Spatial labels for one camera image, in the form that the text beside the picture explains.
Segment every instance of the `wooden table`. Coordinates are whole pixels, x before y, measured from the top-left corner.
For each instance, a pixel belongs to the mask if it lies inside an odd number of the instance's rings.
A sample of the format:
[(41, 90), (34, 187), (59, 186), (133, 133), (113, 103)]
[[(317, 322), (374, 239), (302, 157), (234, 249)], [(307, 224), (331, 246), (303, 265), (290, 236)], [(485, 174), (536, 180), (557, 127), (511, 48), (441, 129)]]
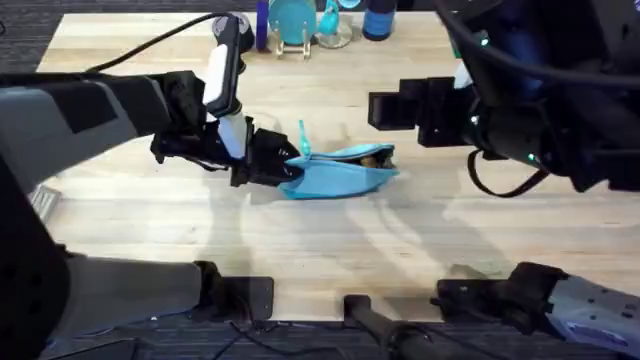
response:
[[(40, 70), (86, 69), (197, 15), (67, 15)], [(210, 29), (196, 26), (110, 72), (202, 74), (215, 46)], [(470, 148), (424, 149), (415, 132), (367, 125), (368, 92), (456, 68), (433, 14), (398, 14), (387, 41), (314, 47), (306, 63), (254, 52), (244, 59), (238, 97), (260, 126), (296, 141), (304, 119), (315, 150), (393, 142), (401, 175), (360, 198), (289, 201), (273, 188), (231, 188), (228, 173), (210, 174), (180, 159), (158, 165), (145, 138), (48, 182), (64, 194), (48, 223), (54, 237), (95, 256), (211, 260), (226, 275), (272, 276), (275, 319), (340, 319), (343, 295), (367, 293), (393, 318), (437, 320), (428, 298), (438, 279), (502, 278), (520, 261), (640, 295), (636, 195), (604, 187), (579, 195), (569, 181), (552, 178), (521, 198), (491, 198), (468, 179)], [(498, 191), (532, 173), (514, 162), (483, 163), (479, 171)]]

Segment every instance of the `bottle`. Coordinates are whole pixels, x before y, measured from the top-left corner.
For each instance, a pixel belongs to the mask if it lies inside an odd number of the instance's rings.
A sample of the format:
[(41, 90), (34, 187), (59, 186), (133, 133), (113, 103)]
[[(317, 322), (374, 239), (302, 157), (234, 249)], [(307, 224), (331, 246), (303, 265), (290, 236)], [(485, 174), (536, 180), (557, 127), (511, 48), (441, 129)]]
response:
[(364, 13), (362, 35), (371, 41), (382, 41), (391, 35), (397, 0), (369, 0)]

